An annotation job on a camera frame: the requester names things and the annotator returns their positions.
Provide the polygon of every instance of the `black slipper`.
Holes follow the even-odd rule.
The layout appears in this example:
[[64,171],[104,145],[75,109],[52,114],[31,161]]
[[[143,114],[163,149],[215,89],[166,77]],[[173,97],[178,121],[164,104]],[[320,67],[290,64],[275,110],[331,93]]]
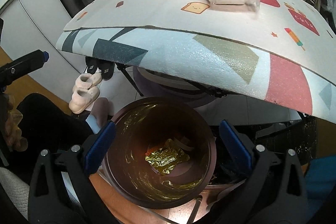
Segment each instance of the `black slipper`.
[[103,80],[107,81],[112,78],[114,73],[114,67],[114,62],[99,60],[98,68],[101,70],[101,76],[103,77]]
[[98,59],[85,56],[85,63],[87,65],[87,73],[95,74],[98,69]]

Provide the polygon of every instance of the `pink slipper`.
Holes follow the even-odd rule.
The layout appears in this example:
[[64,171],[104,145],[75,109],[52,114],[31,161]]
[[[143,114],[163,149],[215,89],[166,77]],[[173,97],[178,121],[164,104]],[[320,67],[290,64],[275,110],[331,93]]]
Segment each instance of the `pink slipper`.
[[69,108],[75,114],[82,113],[94,100],[99,96],[100,90],[94,86],[89,90],[76,88],[72,100],[69,103]]
[[75,85],[72,88],[72,93],[75,92],[76,88],[81,89],[90,89],[93,86],[98,85],[102,80],[101,73],[97,72],[95,74],[83,73],[81,74],[75,82]]

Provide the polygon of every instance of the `white cabinet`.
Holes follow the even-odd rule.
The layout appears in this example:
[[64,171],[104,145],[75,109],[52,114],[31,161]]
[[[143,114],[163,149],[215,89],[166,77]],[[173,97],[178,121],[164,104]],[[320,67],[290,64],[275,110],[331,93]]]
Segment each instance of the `white cabinet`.
[[1,14],[4,26],[0,46],[15,60],[35,50],[47,51],[49,60],[30,76],[59,98],[69,102],[72,87],[79,76],[64,57],[49,43],[32,22],[19,0],[14,0]]
[[[22,6],[36,24],[38,29],[55,46],[63,33],[64,26],[71,20],[60,0],[20,0]],[[73,67],[82,73],[85,68],[85,57],[79,54],[62,52],[60,54]]]

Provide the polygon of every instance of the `brown trash can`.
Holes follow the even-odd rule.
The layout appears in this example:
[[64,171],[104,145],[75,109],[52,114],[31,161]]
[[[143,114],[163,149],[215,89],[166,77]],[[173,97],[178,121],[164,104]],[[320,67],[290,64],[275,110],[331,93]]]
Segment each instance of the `brown trash can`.
[[[209,183],[216,164],[215,141],[194,109],[150,97],[127,105],[112,121],[116,137],[102,164],[109,182],[132,203],[150,209],[174,208],[196,198]],[[173,139],[176,131],[191,140],[194,150],[187,152],[190,162],[182,174],[162,176],[145,161],[145,153],[149,146]]]

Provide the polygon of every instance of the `light blue sock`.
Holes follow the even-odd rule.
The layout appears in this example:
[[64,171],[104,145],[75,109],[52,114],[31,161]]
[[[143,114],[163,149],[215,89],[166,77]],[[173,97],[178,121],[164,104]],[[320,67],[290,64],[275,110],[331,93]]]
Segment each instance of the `light blue sock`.
[[97,123],[96,117],[93,115],[89,115],[86,118],[86,122],[88,123],[88,125],[91,127],[92,131],[94,134],[97,134],[100,131],[100,126]]

